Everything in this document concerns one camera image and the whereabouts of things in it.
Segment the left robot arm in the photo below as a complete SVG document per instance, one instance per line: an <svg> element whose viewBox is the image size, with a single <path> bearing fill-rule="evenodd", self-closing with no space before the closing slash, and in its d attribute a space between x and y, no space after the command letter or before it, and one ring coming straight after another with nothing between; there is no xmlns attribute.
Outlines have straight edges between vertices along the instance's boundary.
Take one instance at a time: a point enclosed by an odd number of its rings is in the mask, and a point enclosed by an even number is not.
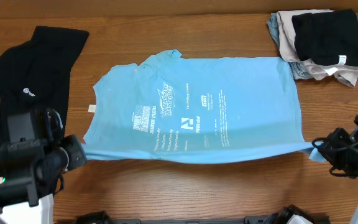
<svg viewBox="0 0 358 224"><path fill-rule="evenodd" d="M51 224L63 175L87 163L84 149L75 135L64 136L51 108L12 114L7 127L9 140L0 147L0 223Z"/></svg>

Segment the light blue printed t-shirt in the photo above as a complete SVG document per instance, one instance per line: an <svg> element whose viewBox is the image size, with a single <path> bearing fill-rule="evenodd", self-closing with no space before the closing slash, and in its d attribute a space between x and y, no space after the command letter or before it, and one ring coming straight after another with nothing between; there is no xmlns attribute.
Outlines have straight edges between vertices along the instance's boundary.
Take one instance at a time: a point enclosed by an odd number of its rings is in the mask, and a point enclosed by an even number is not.
<svg viewBox="0 0 358 224"><path fill-rule="evenodd" d="M298 91L279 57L183 58L116 65L93 87L88 159L225 164L305 152Z"/></svg>

